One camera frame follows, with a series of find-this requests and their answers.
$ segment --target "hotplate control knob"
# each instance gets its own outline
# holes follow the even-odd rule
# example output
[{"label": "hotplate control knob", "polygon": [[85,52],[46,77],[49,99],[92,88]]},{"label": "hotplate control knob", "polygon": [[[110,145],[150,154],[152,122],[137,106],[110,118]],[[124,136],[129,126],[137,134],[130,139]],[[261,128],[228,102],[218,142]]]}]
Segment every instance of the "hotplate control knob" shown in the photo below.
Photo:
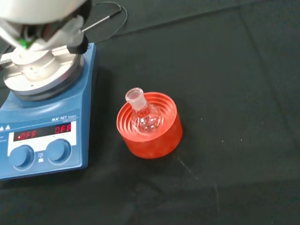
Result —
[{"label": "hotplate control knob", "polygon": [[28,145],[22,145],[13,149],[9,155],[11,165],[18,169],[30,166],[34,159],[34,151]]},{"label": "hotplate control knob", "polygon": [[71,145],[65,139],[57,139],[48,144],[46,155],[50,162],[60,164],[66,161],[71,154]]}]

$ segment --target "white device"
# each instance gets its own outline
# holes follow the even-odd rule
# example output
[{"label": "white device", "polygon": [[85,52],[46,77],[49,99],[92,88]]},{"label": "white device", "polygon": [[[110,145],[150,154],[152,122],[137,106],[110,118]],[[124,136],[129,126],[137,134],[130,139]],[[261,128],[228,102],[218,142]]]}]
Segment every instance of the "white device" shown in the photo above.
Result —
[{"label": "white device", "polygon": [[90,9],[91,0],[0,0],[0,36],[34,52],[78,46]]}]

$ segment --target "black cable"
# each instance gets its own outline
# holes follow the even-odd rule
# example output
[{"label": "black cable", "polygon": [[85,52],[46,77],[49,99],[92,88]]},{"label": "black cable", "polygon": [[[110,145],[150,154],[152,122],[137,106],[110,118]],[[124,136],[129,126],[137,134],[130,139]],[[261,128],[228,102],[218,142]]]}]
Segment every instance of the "black cable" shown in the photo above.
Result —
[{"label": "black cable", "polygon": [[88,28],[83,29],[83,31],[88,31],[89,29],[91,29],[91,28],[93,28],[94,26],[96,26],[98,23],[100,23],[100,22],[102,22],[102,21],[105,21],[106,19],[111,19],[111,18],[113,18],[114,16],[116,16],[117,14],[119,14],[119,13],[122,11],[122,9],[125,11],[126,17],[125,17],[123,23],[121,24],[121,26],[120,26],[120,27],[119,27],[112,35],[110,35],[109,37],[107,37],[107,38],[105,38],[105,39],[103,39],[103,40],[100,40],[100,41],[95,42],[95,44],[98,44],[98,43],[100,43],[100,42],[107,41],[108,39],[112,38],[112,37],[113,37],[116,33],[118,33],[118,31],[124,26],[124,24],[127,22],[127,19],[128,19],[128,12],[127,12],[127,10],[126,10],[123,6],[119,5],[117,2],[114,2],[114,1],[104,1],[104,2],[100,2],[100,3],[96,4],[96,5],[94,5],[94,7],[95,7],[95,6],[98,6],[98,5],[102,5],[102,4],[114,4],[114,5],[117,5],[117,6],[119,7],[119,10],[118,10],[117,12],[115,12],[115,13],[113,13],[113,14],[107,16],[107,17],[105,17],[104,19],[99,20],[98,22],[94,23],[93,25],[89,26]]}]

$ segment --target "black tablecloth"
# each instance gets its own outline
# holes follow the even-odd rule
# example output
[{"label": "black tablecloth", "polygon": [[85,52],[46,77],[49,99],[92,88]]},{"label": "black tablecloth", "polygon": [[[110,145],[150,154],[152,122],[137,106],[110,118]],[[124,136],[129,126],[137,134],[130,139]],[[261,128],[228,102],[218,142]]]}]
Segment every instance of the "black tablecloth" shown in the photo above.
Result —
[{"label": "black tablecloth", "polygon": [[[88,168],[0,182],[0,223],[298,225],[300,1],[119,3],[128,23],[97,45]],[[132,87],[176,102],[184,135],[168,156],[137,158],[119,135]]]}]

